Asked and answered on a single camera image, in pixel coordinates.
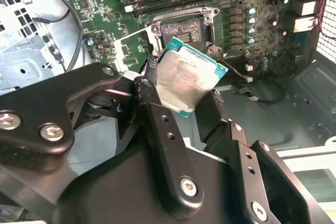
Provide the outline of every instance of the silver screw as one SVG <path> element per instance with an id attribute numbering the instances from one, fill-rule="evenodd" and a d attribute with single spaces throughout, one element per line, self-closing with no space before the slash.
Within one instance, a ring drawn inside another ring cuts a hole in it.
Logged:
<path id="1" fill-rule="evenodd" d="M 87 41 L 88 46 L 93 46 L 94 42 L 92 38 L 89 38 Z"/>
<path id="2" fill-rule="evenodd" d="M 188 196 L 195 196 L 197 193 L 197 187 L 195 183 L 189 178 L 181 178 L 181 189 Z"/>
<path id="3" fill-rule="evenodd" d="M 270 152 L 270 151 L 271 151 L 270 147 L 269 147 L 267 144 L 262 143 L 261 145 L 262 145 L 263 148 L 266 150 L 266 152 Z"/>
<path id="4" fill-rule="evenodd" d="M 261 221 L 267 220 L 267 213 L 261 204 L 259 204 L 256 201 L 252 201 L 251 207 L 252 207 L 254 214 L 259 218 L 259 220 Z"/>
<path id="5" fill-rule="evenodd" d="M 40 130 L 41 136 L 49 141 L 58 141 L 64 136 L 64 131 L 56 124 L 47 124 Z"/>
<path id="6" fill-rule="evenodd" d="M 242 127 L 240 127 L 238 124 L 234 123 L 233 125 L 237 130 L 239 130 L 239 131 L 243 130 Z"/>
<path id="7" fill-rule="evenodd" d="M 0 114 L 0 129 L 2 130 L 13 130 L 21 124 L 21 119 L 12 113 L 1 113 Z"/>

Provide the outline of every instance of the motherboard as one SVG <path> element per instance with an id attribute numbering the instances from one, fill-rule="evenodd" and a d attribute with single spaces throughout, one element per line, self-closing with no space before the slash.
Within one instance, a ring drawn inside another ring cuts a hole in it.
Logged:
<path id="1" fill-rule="evenodd" d="M 296 32 L 314 20 L 314 7 L 308 16 L 300 15 L 303 7 L 295 14 L 293 0 L 67 1 L 82 19 L 90 57 L 119 72 L 139 71 L 175 37 L 254 78 L 288 74 L 305 42 Z M 302 16 L 308 19 L 299 26 Z"/>

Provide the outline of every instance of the wire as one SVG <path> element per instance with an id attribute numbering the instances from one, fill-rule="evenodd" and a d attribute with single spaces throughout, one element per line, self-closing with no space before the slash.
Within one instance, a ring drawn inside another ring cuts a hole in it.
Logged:
<path id="1" fill-rule="evenodd" d="M 82 44 L 82 38 L 83 38 L 83 24 L 80 20 L 80 17 L 78 16 L 78 14 L 76 13 L 75 9 L 66 1 L 66 0 L 61 0 L 69 9 L 69 11 L 71 12 L 72 16 L 74 17 L 75 23 L 77 24 L 78 28 L 79 28 L 79 36 L 78 36 L 78 40 L 76 43 L 76 47 L 75 47 L 75 52 L 73 53 L 73 57 L 69 63 L 68 68 L 66 69 L 66 72 L 69 72 L 70 70 L 72 70 L 76 64 L 76 61 L 78 59 L 79 56 L 79 52 L 80 52 L 80 47 Z"/>
<path id="2" fill-rule="evenodd" d="M 62 17 L 56 20 L 50 20 L 50 19 L 40 18 L 40 17 L 34 17 L 32 18 L 32 20 L 36 22 L 44 23 L 44 24 L 57 23 L 57 22 L 62 21 L 66 17 L 68 17 L 69 14 L 70 14 L 70 9 L 68 9 L 67 12 Z"/>

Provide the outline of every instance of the capacitor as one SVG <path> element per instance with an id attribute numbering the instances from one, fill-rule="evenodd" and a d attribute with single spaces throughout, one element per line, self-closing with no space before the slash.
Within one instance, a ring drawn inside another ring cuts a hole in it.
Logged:
<path id="1" fill-rule="evenodd" d="M 271 26 L 277 26 L 278 22 L 275 18 L 270 18 L 268 20 L 268 23 L 271 25 Z"/>
<path id="2" fill-rule="evenodd" d="M 247 29 L 247 33 L 248 34 L 254 34 L 256 32 L 256 30 L 253 28 L 253 27 L 249 27 L 248 29 Z"/>
<path id="3" fill-rule="evenodd" d="M 246 50 L 246 51 L 245 51 L 245 58 L 246 58 L 246 59 L 251 59 L 251 58 L 252 58 L 252 54 L 250 53 L 249 50 Z"/>
<path id="4" fill-rule="evenodd" d="M 94 44 L 93 39 L 92 38 L 88 38 L 87 44 L 88 44 L 88 46 L 93 46 L 93 44 Z"/>
<path id="5" fill-rule="evenodd" d="M 249 24 L 254 24 L 256 22 L 256 19 L 255 18 L 250 18 L 248 20 Z"/>
<path id="6" fill-rule="evenodd" d="M 263 70 L 264 72 L 267 72 L 267 71 L 269 70 L 269 66 L 263 66 L 263 67 L 262 67 L 262 70 Z"/>
<path id="7" fill-rule="evenodd" d="M 288 4 L 289 0 L 280 0 L 280 2 L 282 2 L 284 4 Z"/>
<path id="8" fill-rule="evenodd" d="M 268 66 L 269 65 L 269 60 L 265 57 L 265 58 L 263 58 L 262 60 L 262 64 L 264 65 L 264 66 Z"/>
<path id="9" fill-rule="evenodd" d="M 255 42 L 255 40 L 252 37 L 248 37 L 246 39 L 246 42 L 251 45 L 251 44 L 253 44 Z"/>
<path id="10" fill-rule="evenodd" d="M 288 34 L 287 31 L 284 29 L 279 29 L 278 31 L 282 36 L 286 36 Z"/>
<path id="11" fill-rule="evenodd" d="M 256 9 L 255 8 L 250 8 L 248 11 L 247 11 L 247 13 L 249 14 L 249 15 L 251 15 L 251 16 L 254 16 L 255 14 L 256 14 Z"/>
<path id="12" fill-rule="evenodd" d="M 275 51 L 273 51 L 273 52 L 272 52 L 272 56 L 273 56 L 273 57 L 276 57 L 276 56 L 278 56 L 278 54 L 279 54 L 279 53 L 278 53 L 278 51 L 277 51 L 277 50 L 275 50 Z"/>

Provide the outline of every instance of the red wire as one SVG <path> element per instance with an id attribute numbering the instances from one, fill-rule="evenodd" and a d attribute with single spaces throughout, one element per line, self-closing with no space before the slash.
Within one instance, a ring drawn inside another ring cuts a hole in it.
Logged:
<path id="1" fill-rule="evenodd" d="M 322 0 L 318 0 L 319 1 L 319 11 L 317 13 L 317 20 L 318 20 L 318 23 L 317 25 L 319 26 L 319 32 L 325 36 L 326 38 L 329 38 L 329 39 L 336 39 L 336 37 L 331 37 L 331 36 L 328 36 L 326 35 L 323 31 L 322 31 L 322 14 L 323 14 L 323 1 Z"/>

